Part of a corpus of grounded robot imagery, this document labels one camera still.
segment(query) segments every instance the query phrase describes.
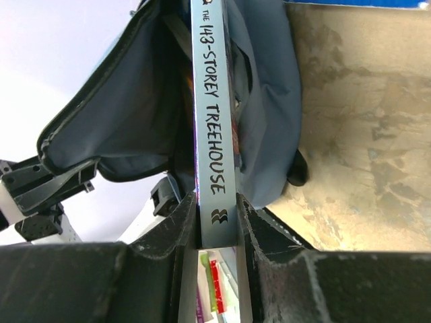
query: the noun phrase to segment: book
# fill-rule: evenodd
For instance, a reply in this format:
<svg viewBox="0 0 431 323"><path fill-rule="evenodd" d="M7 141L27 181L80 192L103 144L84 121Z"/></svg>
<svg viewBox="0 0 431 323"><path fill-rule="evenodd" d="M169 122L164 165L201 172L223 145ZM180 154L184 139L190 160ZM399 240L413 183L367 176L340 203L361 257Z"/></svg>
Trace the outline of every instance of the book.
<svg viewBox="0 0 431 323"><path fill-rule="evenodd" d="M191 38L202 247L235 246L239 150L224 0L191 0Z"/></svg>

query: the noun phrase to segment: worn floor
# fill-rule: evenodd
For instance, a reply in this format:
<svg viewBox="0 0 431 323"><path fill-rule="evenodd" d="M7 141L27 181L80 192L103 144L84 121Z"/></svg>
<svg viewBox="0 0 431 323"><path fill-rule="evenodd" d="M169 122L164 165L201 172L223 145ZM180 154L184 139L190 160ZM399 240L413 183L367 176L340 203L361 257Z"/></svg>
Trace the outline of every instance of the worn floor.
<svg viewBox="0 0 431 323"><path fill-rule="evenodd" d="M270 209L320 249L431 250L431 75L348 66L325 27L298 51L310 181Z"/></svg>

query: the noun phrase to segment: white ceiling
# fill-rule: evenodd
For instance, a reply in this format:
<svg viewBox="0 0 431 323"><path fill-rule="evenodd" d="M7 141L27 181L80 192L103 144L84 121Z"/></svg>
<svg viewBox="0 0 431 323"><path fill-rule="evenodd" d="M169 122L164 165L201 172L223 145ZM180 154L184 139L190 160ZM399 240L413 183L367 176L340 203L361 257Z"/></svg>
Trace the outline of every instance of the white ceiling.
<svg viewBox="0 0 431 323"><path fill-rule="evenodd" d="M0 159L36 155L45 124L71 99L139 0L0 0ZM124 184L100 176L63 204L84 241L116 240L161 176Z"/></svg>

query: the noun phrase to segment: publisher logo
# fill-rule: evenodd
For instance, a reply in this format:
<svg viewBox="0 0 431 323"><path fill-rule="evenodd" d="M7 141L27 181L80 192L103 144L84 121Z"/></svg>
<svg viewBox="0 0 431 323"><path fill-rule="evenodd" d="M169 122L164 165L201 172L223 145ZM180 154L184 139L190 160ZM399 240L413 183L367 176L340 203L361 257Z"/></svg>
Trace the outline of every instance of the publisher logo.
<svg viewBox="0 0 431 323"><path fill-rule="evenodd" d="M228 212L227 210L221 210L215 209L211 213L211 222L214 224L214 222L218 221L219 224L222 224L223 222L228 221Z"/></svg>

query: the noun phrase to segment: blue object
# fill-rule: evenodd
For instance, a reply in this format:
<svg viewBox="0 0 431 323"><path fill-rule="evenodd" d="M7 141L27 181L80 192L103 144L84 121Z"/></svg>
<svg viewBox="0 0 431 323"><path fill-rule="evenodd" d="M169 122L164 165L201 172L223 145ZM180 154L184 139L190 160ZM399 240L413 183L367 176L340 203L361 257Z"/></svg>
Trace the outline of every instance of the blue object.
<svg viewBox="0 0 431 323"><path fill-rule="evenodd" d="M357 7L418 8L418 0L288 0L286 3L312 3L317 5L349 5Z"/></svg>

